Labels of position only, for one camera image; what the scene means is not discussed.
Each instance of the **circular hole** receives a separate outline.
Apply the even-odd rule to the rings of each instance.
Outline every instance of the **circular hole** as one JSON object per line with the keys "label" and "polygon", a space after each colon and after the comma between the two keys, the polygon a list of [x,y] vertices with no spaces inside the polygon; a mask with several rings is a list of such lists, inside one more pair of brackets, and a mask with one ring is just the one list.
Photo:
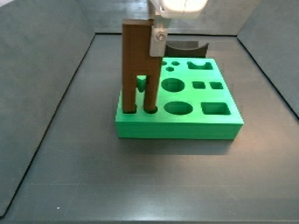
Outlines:
{"label": "circular hole", "polygon": [[172,65],[177,67],[180,65],[180,63],[177,61],[173,61]]}
{"label": "circular hole", "polygon": [[173,71],[173,68],[172,68],[171,66],[168,66],[168,67],[165,68],[165,70],[167,70],[168,72],[172,72],[172,71]]}
{"label": "circular hole", "polygon": [[184,89],[183,81],[175,78],[163,80],[161,86],[165,91],[172,93],[180,92]]}
{"label": "circular hole", "polygon": [[163,108],[176,116],[185,116],[192,112],[192,105],[184,101],[171,101],[164,104]]}

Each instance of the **green foam block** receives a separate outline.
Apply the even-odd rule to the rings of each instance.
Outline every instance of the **green foam block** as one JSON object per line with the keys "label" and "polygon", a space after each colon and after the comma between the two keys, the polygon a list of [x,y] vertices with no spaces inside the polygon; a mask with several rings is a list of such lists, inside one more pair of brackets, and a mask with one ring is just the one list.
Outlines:
{"label": "green foam block", "polygon": [[136,91],[136,113],[124,114],[120,94],[119,137],[233,139],[244,124],[213,59],[163,58],[157,112],[147,114],[143,103]]}

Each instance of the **dark gray surface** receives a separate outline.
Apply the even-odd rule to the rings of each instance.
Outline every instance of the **dark gray surface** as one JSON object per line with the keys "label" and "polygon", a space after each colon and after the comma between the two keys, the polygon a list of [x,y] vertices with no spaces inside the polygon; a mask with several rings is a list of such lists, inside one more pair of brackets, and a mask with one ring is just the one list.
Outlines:
{"label": "dark gray surface", "polygon": [[[120,33],[124,18],[148,19],[149,0],[77,0],[97,33]],[[209,0],[197,19],[173,19],[169,33],[237,36],[261,0]]]}
{"label": "dark gray surface", "polygon": [[117,139],[121,37],[97,36],[4,221],[299,221],[299,124],[235,38],[209,42],[235,141]]}
{"label": "dark gray surface", "polygon": [[0,216],[93,35],[73,0],[0,7]]}
{"label": "dark gray surface", "polygon": [[299,117],[298,11],[298,0],[264,0],[237,38]]}

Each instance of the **rectangular hole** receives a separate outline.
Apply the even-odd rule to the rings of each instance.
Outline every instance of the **rectangular hole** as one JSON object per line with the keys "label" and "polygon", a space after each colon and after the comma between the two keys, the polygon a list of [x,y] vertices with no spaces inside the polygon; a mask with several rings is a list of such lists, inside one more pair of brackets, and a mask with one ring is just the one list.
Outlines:
{"label": "rectangular hole", "polygon": [[192,87],[196,89],[204,89],[205,88],[205,84],[203,81],[193,81],[192,83]]}
{"label": "rectangular hole", "polygon": [[200,104],[201,112],[204,115],[228,116],[229,107],[225,102],[203,102]]}
{"label": "rectangular hole", "polygon": [[220,82],[216,82],[216,81],[212,81],[212,82],[209,83],[209,87],[211,87],[212,89],[223,89],[223,85],[221,85],[221,83],[220,83]]}

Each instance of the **gray floor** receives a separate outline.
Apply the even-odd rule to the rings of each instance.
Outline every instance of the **gray floor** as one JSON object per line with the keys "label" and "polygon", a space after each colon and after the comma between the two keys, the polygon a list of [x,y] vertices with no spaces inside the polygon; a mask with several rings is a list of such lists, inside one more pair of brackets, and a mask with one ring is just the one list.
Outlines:
{"label": "gray floor", "polygon": [[299,221],[299,124],[236,38],[209,41],[235,141],[117,139],[121,37],[97,36],[4,221]]}

